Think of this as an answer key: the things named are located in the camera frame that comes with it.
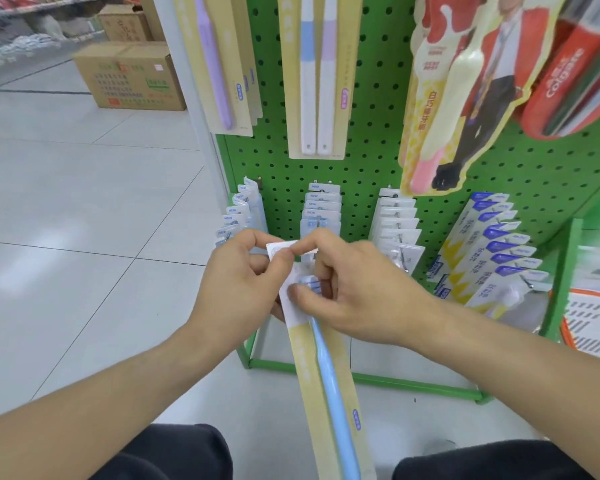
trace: pink label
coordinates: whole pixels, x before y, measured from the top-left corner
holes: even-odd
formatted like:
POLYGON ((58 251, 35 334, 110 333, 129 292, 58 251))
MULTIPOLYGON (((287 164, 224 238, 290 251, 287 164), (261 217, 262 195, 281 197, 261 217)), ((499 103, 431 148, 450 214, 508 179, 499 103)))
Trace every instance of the pink label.
POLYGON ((349 90, 347 88, 344 88, 342 90, 342 95, 340 96, 340 109, 346 109, 348 103, 349 103, 349 90))

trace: man in suit illustration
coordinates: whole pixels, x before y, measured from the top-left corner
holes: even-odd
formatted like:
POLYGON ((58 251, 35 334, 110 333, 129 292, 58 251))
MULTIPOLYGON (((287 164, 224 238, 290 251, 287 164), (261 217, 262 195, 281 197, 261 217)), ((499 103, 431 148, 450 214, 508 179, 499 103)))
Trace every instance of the man in suit illustration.
MULTIPOLYGON (((547 8, 524 9, 524 2, 498 2, 503 21, 482 42, 485 64, 462 113, 466 120, 456 156, 451 163, 438 167, 432 183, 435 190, 458 185, 464 165, 487 145, 509 105, 522 97, 522 88, 541 56, 549 22, 547 8)), ((467 46, 472 35, 459 50, 467 46)))

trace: lavender toothbrush handle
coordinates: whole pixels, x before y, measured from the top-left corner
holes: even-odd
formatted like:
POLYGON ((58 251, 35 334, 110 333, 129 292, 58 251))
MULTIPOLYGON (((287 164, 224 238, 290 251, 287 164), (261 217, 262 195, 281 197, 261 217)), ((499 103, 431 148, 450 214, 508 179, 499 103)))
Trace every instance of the lavender toothbrush handle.
POLYGON ((198 32, 200 33, 200 42, 202 44, 202 51, 205 55, 205 62, 207 63, 211 86, 214 90, 216 106, 224 127, 230 130, 233 128, 233 115, 231 112, 231 104, 229 104, 229 97, 227 97, 226 94, 226 84, 224 83, 224 72, 220 62, 220 55, 218 54, 216 34, 214 33, 213 24, 211 24, 211 20, 209 19, 209 15, 204 6, 204 1, 196 0, 196 8, 198 11, 198 32))

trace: black pants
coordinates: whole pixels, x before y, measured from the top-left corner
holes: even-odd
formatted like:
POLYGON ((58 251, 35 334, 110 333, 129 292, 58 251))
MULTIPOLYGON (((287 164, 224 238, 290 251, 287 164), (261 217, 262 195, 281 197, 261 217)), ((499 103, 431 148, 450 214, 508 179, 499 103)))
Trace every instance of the black pants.
MULTIPOLYGON (((232 477, 229 448, 212 426, 152 424, 92 480, 229 480, 232 477)), ((405 458, 393 473, 393 480, 496 479, 593 480, 554 444, 526 440, 405 458)))
POLYGON ((471 115, 464 122, 456 156, 451 163, 440 165, 432 187, 444 191, 453 189, 460 181, 460 172, 471 158, 487 145, 504 113, 516 99, 516 81, 510 75, 494 79, 487 90, 480 111, 474 120, 471 115))

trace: right hand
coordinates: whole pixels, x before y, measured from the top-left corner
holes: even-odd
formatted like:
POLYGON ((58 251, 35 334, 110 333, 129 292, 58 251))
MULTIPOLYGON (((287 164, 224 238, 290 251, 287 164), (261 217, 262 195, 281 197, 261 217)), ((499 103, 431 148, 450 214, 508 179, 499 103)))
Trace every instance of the right hand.
POLYGON ((444 326, 444 300, 424 290, 371 242, 349 244, 319 228, 290 249, 296 255, 318 249, 315 275, 323 296, 292 285, 289 297, 334 329, 366 342, 418 350, 444 326))

